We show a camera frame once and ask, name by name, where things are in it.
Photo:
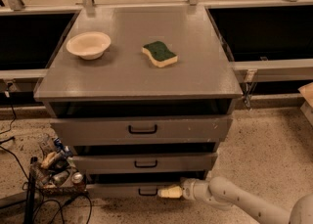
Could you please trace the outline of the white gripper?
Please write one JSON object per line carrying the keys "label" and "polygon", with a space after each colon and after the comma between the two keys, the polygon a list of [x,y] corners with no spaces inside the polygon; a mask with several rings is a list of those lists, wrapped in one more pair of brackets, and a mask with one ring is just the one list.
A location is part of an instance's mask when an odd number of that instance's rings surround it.
{"label": "white gripper", "polygon": [[210,202],[212,193],[209,190],[209,182],[195,178],[185,178],[181,181],[181,187],[171,185],[161,188],[157,195],[164,199],[179,199],[182,197],[190,201]]}

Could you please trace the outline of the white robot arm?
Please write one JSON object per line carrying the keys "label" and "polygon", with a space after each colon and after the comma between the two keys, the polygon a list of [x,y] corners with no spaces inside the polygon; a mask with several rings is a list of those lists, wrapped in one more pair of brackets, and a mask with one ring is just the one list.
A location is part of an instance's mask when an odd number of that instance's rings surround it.
{"label": "white robot arm", "polygon": [[259,224],[313,224],[313,194],[300,198],[288,211],[241,189],[224,177],[209,181],[183,179],[178,185],[158,189],[157,195],[164,199],[183,197],[189,201],[202,201],[221,210],[235,205]]}

